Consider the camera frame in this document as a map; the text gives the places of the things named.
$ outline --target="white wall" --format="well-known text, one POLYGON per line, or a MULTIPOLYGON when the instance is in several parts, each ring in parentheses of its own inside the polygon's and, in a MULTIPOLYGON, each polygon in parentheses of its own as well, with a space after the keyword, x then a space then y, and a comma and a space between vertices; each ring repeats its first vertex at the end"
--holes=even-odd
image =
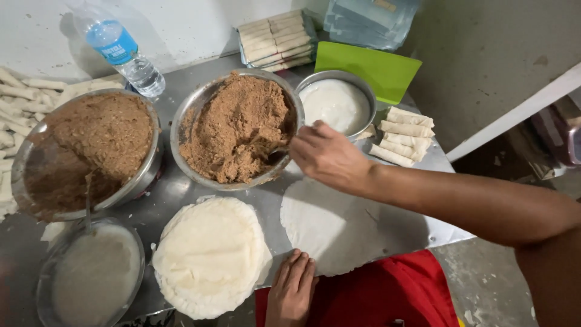
POLYGON ((446 152, 581 62, 579 13, 579 0, 422 0, 410 94, 446 152))
MULTIPOLYGON (((233 26, 309 8, 328 0, 90 0, 127 28, 139 49, 164 72, 236 51, 233 26)), ((35 77, 86 80, 114 72, 76 33, 66 0, 4 0, 0 66, 35 77)))

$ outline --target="brown filling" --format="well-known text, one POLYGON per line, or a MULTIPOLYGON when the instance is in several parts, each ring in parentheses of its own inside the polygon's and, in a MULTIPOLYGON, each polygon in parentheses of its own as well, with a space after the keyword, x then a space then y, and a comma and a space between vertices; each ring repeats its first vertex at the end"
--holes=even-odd
POLYGON ((90 95, 45 118, 47 130, 31 135, 35 145, 24 184, 43 220, 85 208, 86 175, 91 204, 107 199, 136 173, 153 138, 146 105, 137 96, 90 95))
POLYGON ((180 154, 200 175, 219 183, 249 183, 272 168, 268 154, 295 131, 295 113, 273 81, 232 74, 194 121, 180 126, 180 154))

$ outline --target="pile of spring rolls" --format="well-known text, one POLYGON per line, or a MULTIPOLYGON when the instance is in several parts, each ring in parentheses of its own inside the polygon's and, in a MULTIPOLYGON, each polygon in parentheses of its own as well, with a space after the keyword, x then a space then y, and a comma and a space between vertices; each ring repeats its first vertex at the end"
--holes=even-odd
POLYGON ((17 79, 0 67, 0 222, 18 210, 12 195, 11 171, 18 149, 45 115, 68 100, 89 91, 123 88, 123 78, 113 75, 68 85, 61 81, 17 79))
POLYGON ((309 20, 294 10, 238 27, 247 66, 276 72, 312 62, 317 40, 307 33, 309 20))
POLYGON ((393 106, 379 125, 383 140, 379 146, 373 144, 369 154, 402 167, 412 167, 422 161, 432 144, 435 135, 432 127, 432 118, 393 106))

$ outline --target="forearm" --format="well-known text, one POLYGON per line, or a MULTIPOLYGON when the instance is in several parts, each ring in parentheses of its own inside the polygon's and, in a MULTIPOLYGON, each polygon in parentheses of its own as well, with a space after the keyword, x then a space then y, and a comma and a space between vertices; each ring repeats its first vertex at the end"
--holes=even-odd
POLYGON ((374 165, 353 194, 519 247, 581 225, 581 205, 556 191, 498 179, 374 165))

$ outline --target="bowl rim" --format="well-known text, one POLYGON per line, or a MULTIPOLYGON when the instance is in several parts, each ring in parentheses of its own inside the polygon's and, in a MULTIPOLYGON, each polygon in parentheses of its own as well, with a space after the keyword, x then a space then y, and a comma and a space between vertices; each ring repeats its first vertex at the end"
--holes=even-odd
MULTIPOLYGON (((131 233, 134 240, 137 242, 137 247, 139 250, 139 272, 137 274, 137 280, 135 281, 135 285, 133 287, 133 290, 131 291, 129 298, 127 298, 126 304, 123 305, 121 308, 119 308, 117 310, 117 312, 111 316, 111 318, 107 321, 107 323, 103 327, 113 326, 127 312, 129 307, 131 306, 131 304, 135 300, 135 296, 137 295, 139 288, 141 287, 141 282, 143 281, 143 276, 145 273, 145 249, 144 249, 143 241, 141 240, 137 231, 134 228, 132 228, 131 226, 127 226, 126 224, 122 223, 117 218, 103 217, 103 218, 91 219, 91 226, 93 228, 95 228, 96 225, 116 225, 116 226, 120 226, 120 227, 126 229, 127 231, 129 231, 131 233)), ((46 287, 46 286, 43 287, 43 285, 42 285, 43 278, 50 276, 50 275, 43 275, 43 271, 45 269, 48 269, 48 265, 51 265, 51 264, 57 265, 58 263, 54 263, 53 261, 51 261, 51 260, 54 260, 53 257, 58 256, 58 255, 60 257, 62 257, 62 255, 64 255, 66 253, 68 248, 80 236, 85 234, 85 229, 86 229, 86 225, 81 221, 81 222, 75 223, 74 226, 71 226, 71 228, 69 230, 65 231, 63 234, 58 235, 58 239, 57 239, 56 243, 51 247, 51 249, 47 252, 46 256, 43 259, 40 273, 38 275, 38 282, 37 282, 36 289, 35 289, 35 299, 34 300, 35 300, 35 305, 37 307, 38 317, 45 326, 52 326, 53 322, 48 321, 48 319, 50 317, 46 316, 46 312, 45 312, 44 308, 41 308, 41 306, 39 305, 39 302, 42 301, 42 299, 40 299, 40 297, 42 295, 40 291, 45 289, 45 287, 46 287), (68 245, 68 247, 66 248, 66 250, 64 250, 64 252, 62 252, 62 248, 67 246, 67 245, 68 245)))
POLYGON ((331 69, 331 70, 322 70, 320 72, 316 72, 316 73, 313 73, 313 74, 305 77, 299 83, 299 85, 296 87, 297 94, 300 93, 302 90, 304 90, 307 86, 309 86, 315 82, 322 81, 322 80, 345 81, 345 82, 357 87, 359 90, 361 90, 361 92, 363 92, 363 94, 367 98, 367 101, 369 101, 370 115, 369 115, 369 119, 367 119, 365 125, 362 128, 353 132, 351 135, 347 135, 347 134, 342 133, 349 140, 354 141, 354 138, 357 135, 359 135, 367 127, 369 127, 369 125, 371 123, 373 123, 373 120, 375 119, 375 115, 377 114, 377 98, 375 96, 375 93, 373 92, 373 88, 371 88, 369 83, 367 83, 364 79, 362 79, 358 75, 355 75, 355 74, 350 73, 350 72, 346 72, 344 70, 331 69))
MULTIPOLYGON (((153 135, 152 135, 151 145, 149 146, 149 151, 148 151, 147 155, 145 156, 143 162, 141 163, 141 166, 137 170, 137 173, 129 180, 129 182, 127 182, 123 187, 121 187, 119 190, 117 190, 115 193, 113 193, 110 197, 108 197, 105 200, 103 200, 102 202, 94 205, 92 208, 93 211, 101 211, 101 210, 112 207, 115 203, 117 203, 120 199, 122 199, 125 195, 127 195, 139 183, 139 181, 147 173, 149 167, 151 166, 151 164, 153 162, 153 157, 155 156, 155 153, 157 151, 157 142, 159 141, 159 133, 160 133, 159 117, 157 115, 157 112, 155 111, 155 108, 153 107, 152 102, 139 93, 124 90, 121 88, 104 88, 101 90, 90 91, 90 92, 87 92, 85 94, 81 94, 77 97, 72 98, 71 100, 68 100, 64 104, 61 104, 60 106, 55 108, 55 110, 53 110, 51 113, 55 113, 55 112, 63 109, 64 106, 66 106, 67 104, 74 102, 74 101, 78 101, 84 97, 87 97, 90 95, 102 95, 102 94, 107 94, 107 93, 122 93, 122 94, 126 94, 126 95, 135 95, 135 96, 139 97, 146 105, 149 118, 152 121, 152 124, 153 124, 152 133, 153 133, 153 135)), ((37 134, 37 133, 41 133, 45 130, 46 130, 46 123, 44 121, 39 122, 32 129, 30 134, 28 134, 28 136, 33 135, 33 134, 37 134)), ((18 149, 18 152, 16 153, 16 156, 14 157, 14 163, 12 165, 11 186, 12 186, 12 190, 15 193, 14 198, 15 198, 19 208, 23 208, 23 206, 28 207, 30 205, 30 203, 34 203, 34 201, 30 198, 28 191, 26 190, 26 186, 24 185, 24 174, 26 172, 26 161, 28 160, 30 152, 33 149, 33 144, 32 144, 32 142, 28 141, 28 136, 26 137, 26 139, 24 140, 24 142, 22 143, 22 145, 18 149)), ((36 218, 40 218, 42 216, 39 213, 32 214, 32 215, 36 218)), ((87 210, 85 208, 83 208, 83 209, 78 210, 78 211, 61 212, 61 213, 53 214, 52 220, 53 221, 73 221, 75 219, 85 217, 86 215, 87 215, 87 210)))
POLYGON ((303 103, 301 102, 298 93, 292 88, 292 86, 285 79, 283 79, 282 77, 280 77, 274 73, 266 72, 265 70, 255 69, 255 68, 234 69, 229 74, 220 76, 220 77, 204 84, 203 86, 200 86, 198 89, 194 90, 194 92, 190 93, 182 101, 182 103, 178 107, 177 111, 175 112, 175 115, 174 115, 173 120, 172 120, 171 129, 170 129, 171 154, 174 157, 174 160, 177 163, 178 167, 180 167, 180 169, 190 179, 192 179, 194 182, 197 182, 201 185, 207 186, 207 187, 214 189, 214 190, 217 190, 217 191, 241 191, 241 190, 247 190, 247 189, 254 187, 256 185, 263 184, 271 179, 276 178, 278 176, 278 174, 280 174, 280 172, 282 172, 284 167, 286 167, 287 164, 291 161, 290 156, 288 154, 286 154, 272 169, 264 172, 260 176, 255 177, 254 179, 252 179, 252 181, 250 183, 222 184, 222 183, 218 183, 215 180, 208 179, 208 178, 198 174, 197 171, 195 171, 193 168, 190 167, 190 165, 188 165, 186 160, 180 154, 179 128, 180 128, 181 122, 184 119, 185 114, 189 111, 193 102, 196 99, 198 99, 200 96, 202 96, 208 88, 216 86, 217 84, 223 83, 224 80, 227 79, 228 77, 230 77, 233 73, 236 73, 236 74, 241 75, 241 76, 252 76, 252 77, 260 78, 263 80, 271 80, 271 81, 274 81, 275 83, 277 83, 282 88, 283 92, 285 92, 286 95, 289 97, 289 100, 292 101, 292 103, 295 106, 295 111, 296 111, 295 135, 299 131, 299 128, 301 128, 304 125, 303 103))

